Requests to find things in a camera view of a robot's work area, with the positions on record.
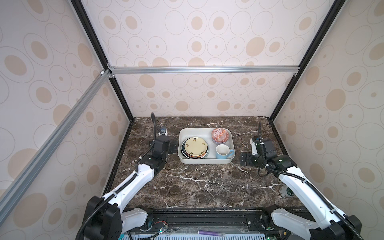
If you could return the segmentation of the purple bowl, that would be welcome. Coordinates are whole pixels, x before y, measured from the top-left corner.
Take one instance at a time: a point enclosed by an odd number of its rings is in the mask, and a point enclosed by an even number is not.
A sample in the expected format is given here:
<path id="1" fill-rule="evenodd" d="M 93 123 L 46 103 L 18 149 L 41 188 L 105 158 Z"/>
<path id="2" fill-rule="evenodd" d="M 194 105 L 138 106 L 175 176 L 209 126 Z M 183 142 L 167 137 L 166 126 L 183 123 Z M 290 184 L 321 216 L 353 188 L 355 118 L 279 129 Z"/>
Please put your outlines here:
<path id="1" fill-rule="evenodd" d="M 212 131 L 211 137 L 215 143 L 225 144 L 229 140 L 230 134 L 226 129 L 217 128 Z"/>

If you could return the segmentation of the blue mug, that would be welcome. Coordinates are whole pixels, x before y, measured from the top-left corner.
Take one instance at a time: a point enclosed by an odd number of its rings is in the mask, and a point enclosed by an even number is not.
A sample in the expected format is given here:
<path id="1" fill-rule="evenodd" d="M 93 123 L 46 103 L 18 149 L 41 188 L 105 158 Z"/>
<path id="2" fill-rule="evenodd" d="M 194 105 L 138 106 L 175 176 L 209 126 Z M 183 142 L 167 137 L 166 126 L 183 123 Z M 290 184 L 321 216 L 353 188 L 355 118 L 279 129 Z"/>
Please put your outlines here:
<path id="1" fill-rule="evenodd" d="M 225 144 L 217 145 L 216 147 L 216 158 L 219 160 L 229 159 L 235 155 L 235 151 L 230 149 Z"/>

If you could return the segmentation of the cream yellow plate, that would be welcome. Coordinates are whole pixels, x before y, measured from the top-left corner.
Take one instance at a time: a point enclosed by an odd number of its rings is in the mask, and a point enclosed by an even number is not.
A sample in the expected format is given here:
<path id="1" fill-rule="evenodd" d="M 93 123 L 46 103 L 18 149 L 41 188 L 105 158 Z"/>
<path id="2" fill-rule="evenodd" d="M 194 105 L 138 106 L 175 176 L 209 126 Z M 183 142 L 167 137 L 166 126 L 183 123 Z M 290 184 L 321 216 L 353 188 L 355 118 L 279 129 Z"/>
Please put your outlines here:
<path id="1" fill-rule="evenodd" d="M 184 149 L 190 156 L 199 157 L 207 152 L 208 144 L 200 137 L 191 137 L 185 141 Z"/>

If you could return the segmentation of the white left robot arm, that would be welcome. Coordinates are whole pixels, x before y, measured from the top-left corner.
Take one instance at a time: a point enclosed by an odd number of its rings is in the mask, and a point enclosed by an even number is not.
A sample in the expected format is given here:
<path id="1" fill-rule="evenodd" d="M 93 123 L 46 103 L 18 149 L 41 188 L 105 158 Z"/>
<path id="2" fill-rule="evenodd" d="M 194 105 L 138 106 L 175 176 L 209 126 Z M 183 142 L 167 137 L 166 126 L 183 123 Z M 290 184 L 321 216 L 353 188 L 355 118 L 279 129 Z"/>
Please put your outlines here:
<path id="1" fill-rule="evenodd" d="M 178 143 L 166 136 L 153 141 L 135 170 L 116 188 L 102 197 L 92 197 L 87 205 L 77 240 L 118 240 L 125 232 L 144 226 L 148 211 L 135 208 L 124 212 L 131 199 L 165 166 L 167 157 L 177 152 Z"/>

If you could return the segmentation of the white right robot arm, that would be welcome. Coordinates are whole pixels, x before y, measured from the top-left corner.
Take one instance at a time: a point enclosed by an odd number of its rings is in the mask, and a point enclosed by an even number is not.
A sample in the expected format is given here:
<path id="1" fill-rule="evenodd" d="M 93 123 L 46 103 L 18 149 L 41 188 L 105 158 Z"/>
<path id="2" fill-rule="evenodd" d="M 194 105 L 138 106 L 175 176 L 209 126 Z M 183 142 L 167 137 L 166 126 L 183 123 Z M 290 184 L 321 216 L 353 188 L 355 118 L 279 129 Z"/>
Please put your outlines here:
<path id="1" fill-rule="evenodd" d="M 285 229 L 305 240 L 361 240 L 361 221 L 346 215 L 332 204 L 287 155 L 266 156 L 241 153 L 242 166 L 264 168 L 284 183 L 304 204 L 313 220 L 307 220 L 278 207 L 270 206 L 261 216 L 266 231 Z"/>

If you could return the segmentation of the black plate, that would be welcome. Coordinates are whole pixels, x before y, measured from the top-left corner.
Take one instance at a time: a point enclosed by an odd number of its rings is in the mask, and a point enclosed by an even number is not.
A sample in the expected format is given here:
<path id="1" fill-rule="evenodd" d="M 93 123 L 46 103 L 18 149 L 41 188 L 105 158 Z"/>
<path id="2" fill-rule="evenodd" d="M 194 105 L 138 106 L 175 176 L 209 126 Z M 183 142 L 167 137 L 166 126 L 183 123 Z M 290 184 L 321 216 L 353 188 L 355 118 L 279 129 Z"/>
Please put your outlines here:
<path id="1" fill-rule="evenodd" d="M 186 141 L 184 141 L 182 144 L 181 152 L 188 159 L 203 159 L 209 153 L 209 147 L 207 147 L 207 150 L 203 154 L 201 154 L 200 156 L 192 156 L 186 152 L 185 146 L 186 146 Z"/>

